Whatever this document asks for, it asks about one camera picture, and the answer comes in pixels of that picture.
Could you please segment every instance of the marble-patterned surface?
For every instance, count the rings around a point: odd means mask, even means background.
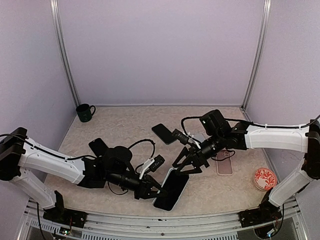
[[[178,141],[166,145],[151,130],[163,123],[173,131],[181,130],[180,121],[186,116],[202,116],[217,107],[197,106],[139,106],[139,107],[98,107],[90,122],[82,123],[76,118],[69,129],[60,152],[79,156],[92,154],[88,143],[102,138],[109,147],[130,146],[132,143],[150,138],[156,143],[155,156],[161,154],[165,163],[152,176],[162,183],[172,162],[183,148]],[[240,118],[243,115],[237,107],[218,107],[226,118]],[[187,131],[202,133],[205,131],[199,120],[187,120]],[[132,148],[133,167],[150,157],[152,145],[144,142]],[[136,200],[133,192],[115,195],[108,189],[86,189],[67,180],[48,175],[45,184],[58,190],[64,198],[66,207],[84,211],[135,215],[135,216],[188,216],[238,211],[256,207],[264,192],[258,190],[253,182],[256,169],[266,167],[261,150],[237,150],[232,157],[234,174],[218,176],[216,162],[210,161],[210,167],[203,173],[190,176],[189,182],[179,202],[171,212],[162,211],[152,206],[152,199]],[[114,191],[122,191],[111,185]]]

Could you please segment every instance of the mug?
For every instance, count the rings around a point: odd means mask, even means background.
[[[76,114],[78,115],[80,122],[86,123],[92,119],[92,116],[96,112],[96,107],[89,104],[81,104],[76,107]]]

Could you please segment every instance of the mug handle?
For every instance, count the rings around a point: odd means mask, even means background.
[[[91,115],[93,116],[93,115],[95,114],[95,112],[96,112],[96,107],[93,106],[93,105],[91,105],[91,106],[90,106],[90,110],[91,110],[91,108],[94,108],[93,112],[91,113]]]

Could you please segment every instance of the pink smartphone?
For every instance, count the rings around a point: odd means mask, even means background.
[[[230,153],[226,150],[221,150],[215,157],[216,159],[225,159],[223,161],[216,161],[216,173],[220,176],[231,176],[234,174],[234,169],[232,166],[232,160],[230,158]]]

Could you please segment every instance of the vertical metal post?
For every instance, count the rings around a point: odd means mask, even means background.
[[[241,106],[244,111],[247,110],[247,107],[248,107],[248,104],[249,104],[249,101],[250,101],[250,98],[252,95],[252,91],[254,89],[254,85],[256,82],[259,64],[260,64],[261,56],[263,53],[263,46],[264,46],[265,39],[266,39],[266,33],[267,33],[267,28],[268,28],[269,16],[270,16],[270,8],[271,8],[271,0],[264,0],[264,7],[263,7],[263,14],[262,14],[262,21],[261,21],[261,28],[260,28],[260,33],[259,33],[258,45],[257,45],[255,56],[254,56],[254,62],[253,62],[253,67],[252,67],[251,74],[250,74],[249,84],[246,89],[244,100],[243,100],[243,103]]]
[[[55,33],[58,41],[58,46],[61,54],[61,59],[63,63],[63,67],[65,70],[66,78],[71,90],[72,98],[74,101],[74,105],[77,107],[81,104],[79,95],[76,89],[76,85],[74,82],[74,79],[72,77],[70,65],[69,65],[69,60],[67,56],[67,51],[65,47],[65,42],[64,42],[64,36],[62,32],[62,27],[61,27],[61,21],[60,21],[60,14],[59,14],[59,8],[58,8],[58,0],[50,0],[51,3],[51,12],[52,12],[52,18],[53,18],[53,24],[55,28]]]

